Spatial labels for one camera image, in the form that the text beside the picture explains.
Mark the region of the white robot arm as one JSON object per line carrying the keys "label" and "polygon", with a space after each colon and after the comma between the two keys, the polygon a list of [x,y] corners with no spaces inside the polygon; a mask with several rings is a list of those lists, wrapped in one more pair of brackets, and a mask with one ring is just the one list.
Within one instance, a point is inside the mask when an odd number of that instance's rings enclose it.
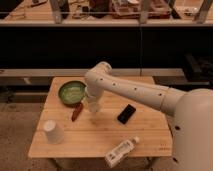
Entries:
{"label": "white robot arm", "polygon": [[213,90],[172,87],[114,77],[107,62],[85,74],[86,97],[98,104],[103,91],[129,98],[174,117],[171,171],[213,171]]}

